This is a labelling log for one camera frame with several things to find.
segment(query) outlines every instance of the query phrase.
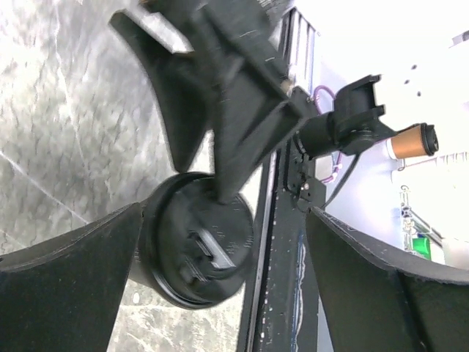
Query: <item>black lid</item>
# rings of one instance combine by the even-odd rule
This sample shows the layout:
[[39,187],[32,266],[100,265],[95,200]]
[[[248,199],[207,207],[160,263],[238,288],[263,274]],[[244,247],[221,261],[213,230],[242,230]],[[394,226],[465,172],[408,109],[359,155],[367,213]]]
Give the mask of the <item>black lid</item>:
[[435,125],[421,124],[422,143],[424,144],[425,153],[428,156],[434,155],[439,149],[437,133]]
[[186,175],[155,218],[152,274],[168,301],[201,309],[233,296],[251,272],[254,220],[240,195],[216,202],[212,175]]

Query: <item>white surface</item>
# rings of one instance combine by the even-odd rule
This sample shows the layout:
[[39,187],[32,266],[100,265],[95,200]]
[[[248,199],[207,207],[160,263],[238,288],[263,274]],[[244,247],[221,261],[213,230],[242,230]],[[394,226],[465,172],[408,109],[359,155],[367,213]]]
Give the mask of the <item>white surface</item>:
[[469,241],[467,207],[469,163],[462,157],[436,158],[395,172],[394,182],[411,190],[410,205],[445,238]]
[[[343,176],[353,157],[343,160]],[[399,162],[388,156],[386,144],[379,143],[361,156],[337,198],[326,211],[361,232],[392,246],[403,248],[400,223],[399,192],[391,180],[391,172]],[[336,183],[328,186],[328,197]]]
[[447,265],[469,270],[469,242],[446,238],[443,240],[443,252]]
[[318,180],[324,180],[332,175],[333,160],[332,156],[328,155],[316,160],[316,178]]
[[[432,123],[440,140],[437,155],[469,150],[466,138],[469,43],[452,47],[452,38],[469,29],[467,2],[298,0],[297,3],[299,8],[310,9],[309,18],[321,32],[322,57],[329,67],[347,82],[382,74],[376,95],[377,103],[386,105],[384,123],[394,129],[416,122]],[[377,203],[386,199],[397,206],[399,200],[392,200],[393,186],[385,181],[382,170],[374,179],[374,167],[369,169],[362,161],[358,168],[362,169],[363,179],[355,175],[356,184],[349,185],[352,190],[338,197],[330,211],[359,230],[388,239],[391,233],[379,234],[378,229],[394,226],[386,215],[392,207],[387,205],[385,210]],[[455,168],[438,175],[413,174],[402,182],[414,185],[412,198],[421,215],[444,235],[462,236],[465,216],[460,204],[469,196],[466,174]],[[353,208],[347,203],[351,199],[355,202]]]

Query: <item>marble tile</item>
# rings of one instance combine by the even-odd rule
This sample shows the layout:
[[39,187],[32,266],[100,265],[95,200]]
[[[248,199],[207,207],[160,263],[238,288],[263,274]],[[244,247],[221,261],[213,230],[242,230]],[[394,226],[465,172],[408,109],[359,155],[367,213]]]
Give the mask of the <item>marble tile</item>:
[[[142,200],[173,174],[148,79],[107,24],[136,2],[2,0],[0,254]],[[210,170],[209,144],[194,169]],[[259,175],[244,190],[253,210]],[[233,351],[241,308],[239,293],[188,312],[128,282],[109,350]]]

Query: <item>white paint speck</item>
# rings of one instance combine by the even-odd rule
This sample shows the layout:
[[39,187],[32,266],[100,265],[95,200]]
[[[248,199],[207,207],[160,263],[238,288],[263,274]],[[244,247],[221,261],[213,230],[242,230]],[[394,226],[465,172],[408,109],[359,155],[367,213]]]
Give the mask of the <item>white paint speck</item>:
[[132,302],[138,304],[140,302],[140,295],[138,292],[135,292],[132,297]]
[[246,32],[246,33],[240,35],[240,38],[245,37],[246,35],[250,35],[250,34],[256,33],[256,32],[257,32],[257,31],[255,31],[255,30],[254,30],[254,31]]

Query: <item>black mount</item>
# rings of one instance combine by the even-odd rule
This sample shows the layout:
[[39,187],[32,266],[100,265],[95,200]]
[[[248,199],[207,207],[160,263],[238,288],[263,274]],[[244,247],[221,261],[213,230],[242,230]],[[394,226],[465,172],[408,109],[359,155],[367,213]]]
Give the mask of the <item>black mount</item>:
[[[395,132],[379,121],[384,107],[376,106],[373,90],[379,76],[346,86],[334,111],[320,115],[309,94],[289,79],[257,1],[146,0],[141,5],[160,12],[193,51],[170,52],[125,11],[111,19],[149,76],[174,168],[182,173],[163,184],[155,195],[159,200],[149,205],[157,214],[151,218],[155,228],[141,239],[141,267],[132,277],[178,306],[210,307],[232,296],[250,268],[254,234],[238,192],[267,156],[286,142],[297,148],[295,158],[286,161],[286,189],[307,210],[315,196],[309,186],[311,159],[334,150],[361,153]],[[208,130],[214,135],[210,181],[207,175],[184,174]],[[218,260],[231,256],[229,268],[216,268]]]

